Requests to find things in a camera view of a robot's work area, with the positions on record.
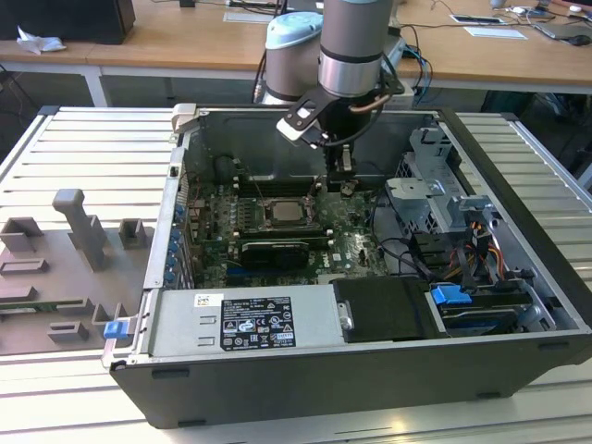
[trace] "barcode sticker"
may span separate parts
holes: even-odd
[[[196,307],[221,307],[224,293],[197,293],[194,306]]]

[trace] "black box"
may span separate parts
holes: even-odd
[[[131,0],[0,0],[0,39],[17,39],[20,26],[41,37],[121,44],[135,19]]]

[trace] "white paper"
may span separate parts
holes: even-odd
[[[494,37],[496,39],[517,39],[517,40],[528,40],[524,34],[517,30],[501,30],[499,28],[486,27],[464,27],[469,34],[473,37]]]
[[[18,27],[17,43],[27,51],[35,53],[37,56],[42,51],[61,51],[66,49],[66,46],[57,37],[37,37],[36,35],[29,34]]]

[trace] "paper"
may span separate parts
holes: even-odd
[[[234,12],[237,8],[227,9],[224,14],[224,21],[238,22],[238,23],[262,23],[267,24],[274,19],[273,16],[268,14],[256,14],[253,12]]]
[[[469,34],[473,37],[494,37],[496,39],[517,39],[517,40],[528,40],[524,34],[517,30],[501,30],[496,28],[487,27],[464,27]]]
[[[18,27],[17,43],[27,51],[35,53],[37,56],[42,51],[61,51],[66,46],[57,37],[37,37],[29,34]]]

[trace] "table leg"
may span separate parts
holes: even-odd
[[[103,86],[101,69],[99,67],[84,67],[81,74],[86,79],[89,92],[92,97],[92,104],[96,107],[111,106],[109,93]]]

